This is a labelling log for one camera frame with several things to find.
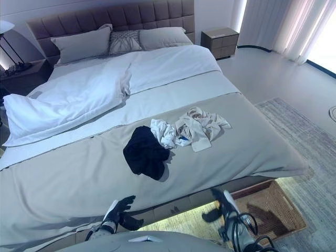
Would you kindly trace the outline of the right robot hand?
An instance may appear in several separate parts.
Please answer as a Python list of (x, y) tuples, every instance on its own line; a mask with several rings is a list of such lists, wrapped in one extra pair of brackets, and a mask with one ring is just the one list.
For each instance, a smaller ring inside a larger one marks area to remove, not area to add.
[(203, 213), (202, 219), (204, 221), (211, 223), (218, 220), (220, 217), (224, 217), (224, 219), (226, 219), (231, 213), (235, 213), (236, 215), (240, 214), (239, 209), (229, 191), (220, 191), (217, 188), (212, 188), (211, 193), (219, 202), (219, 207), (212, 209), (208, 213)]

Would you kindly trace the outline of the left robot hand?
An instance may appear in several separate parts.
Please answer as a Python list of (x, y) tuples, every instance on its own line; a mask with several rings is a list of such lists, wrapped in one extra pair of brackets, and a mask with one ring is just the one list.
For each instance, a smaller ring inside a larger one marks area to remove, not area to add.
[(127, 212), (135, 198), (135, 195), (131, 195), (122, 200), (114, 200), (103, 218), (101, 228), (112, 234), (117, 232), (119, 225), (130, 231), (136, 231), (141, 228), (144, 219), (136, 219)]

